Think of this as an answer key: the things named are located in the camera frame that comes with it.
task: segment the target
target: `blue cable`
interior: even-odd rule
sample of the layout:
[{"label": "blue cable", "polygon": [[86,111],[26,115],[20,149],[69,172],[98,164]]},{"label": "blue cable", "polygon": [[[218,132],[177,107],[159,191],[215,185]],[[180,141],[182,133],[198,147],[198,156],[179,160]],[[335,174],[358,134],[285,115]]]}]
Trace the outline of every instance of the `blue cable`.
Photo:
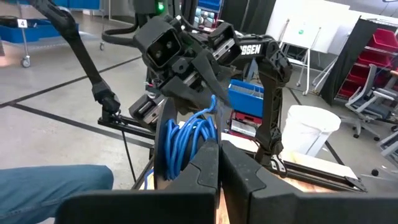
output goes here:
[{"label": "blue cable", "polygon": [[183,157],[190,136],[193,134],[192,150],[190,160],[197,153],[198,139],[200,136],[206,141],[208,139],[217,140],[217,131],[212,118],[209,116],[206,120],[198,119],[205,113],[210,113],[216,108],[216,96],[211,96],[211,106],[207,109],[195,113],[187,122],[180,127],[174,120],[167,121],[167,137],[165,142],[165,155],[167,165],[167,178],[174,180],[180,173]]},{"label": "blue cable", "polygon": [[148,188],[148,177],[154,172],[153,169],[149,170],[144,176],[144,190]]}]

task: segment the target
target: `person's leg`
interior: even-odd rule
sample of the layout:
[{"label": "person's leg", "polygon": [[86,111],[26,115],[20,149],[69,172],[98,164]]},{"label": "person's leg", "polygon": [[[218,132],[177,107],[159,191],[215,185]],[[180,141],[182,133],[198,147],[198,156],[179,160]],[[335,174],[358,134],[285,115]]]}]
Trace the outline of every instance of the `person's leg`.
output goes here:
[{"label": "person's leg", "polygon": [[112,189],[106,166],[76,165],[0,170],[0,223],[35,224],[55,216],[68,197]]}]

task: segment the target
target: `white bucket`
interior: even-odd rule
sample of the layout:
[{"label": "white bucket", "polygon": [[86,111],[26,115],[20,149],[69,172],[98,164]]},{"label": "white bucket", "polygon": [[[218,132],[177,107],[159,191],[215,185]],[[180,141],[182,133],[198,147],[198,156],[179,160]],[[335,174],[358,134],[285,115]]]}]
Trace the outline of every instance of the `white bucket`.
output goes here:
[{"label": "white bucket", "polygon": [[340,123],[340,118],[330,111],[293,105],[287,113],[282,133],[284,151],[315,157],[332,132],[339,129]]}]

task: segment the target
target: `green light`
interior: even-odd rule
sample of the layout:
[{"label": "green light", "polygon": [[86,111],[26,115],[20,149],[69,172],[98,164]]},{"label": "green light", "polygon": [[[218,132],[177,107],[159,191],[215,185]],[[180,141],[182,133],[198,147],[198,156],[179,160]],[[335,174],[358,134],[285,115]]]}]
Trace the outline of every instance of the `green light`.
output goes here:
[{"label": "green light", "polygon": [[158,10],[163,11],[164,9],[164,5],[163,3],[159,3],[159,5],[157,6]]}]

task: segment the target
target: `gray chair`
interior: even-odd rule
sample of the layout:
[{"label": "gray chair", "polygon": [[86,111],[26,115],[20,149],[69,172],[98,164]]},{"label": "gray chair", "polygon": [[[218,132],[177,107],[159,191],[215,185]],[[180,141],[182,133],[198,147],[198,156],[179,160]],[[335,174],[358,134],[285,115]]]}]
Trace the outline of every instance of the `gray chair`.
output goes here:
[{"label": "gray chair", "polygon": [[[377,67],[370,64],[368,79],[364,87],[359,87],[345,104],[350,111],[356,114],[356,117],[340,116],[342,123],[354,125],[353,129],[356,131],[354,138],[358,138],[362,129],[365,129],[375,135],[375,141],[379,141],[380,135],[378,135],[368,123],[378,118],[387,119],[391,115],[391,109],[388,106],[375,103],[379,98],[394,100],[394,97],[381,91],[376,90],[372,92],[373,81],[376,78],[376,70]],[[372,92],[371,96],[367,97],[367,94],[370,92]]]}]

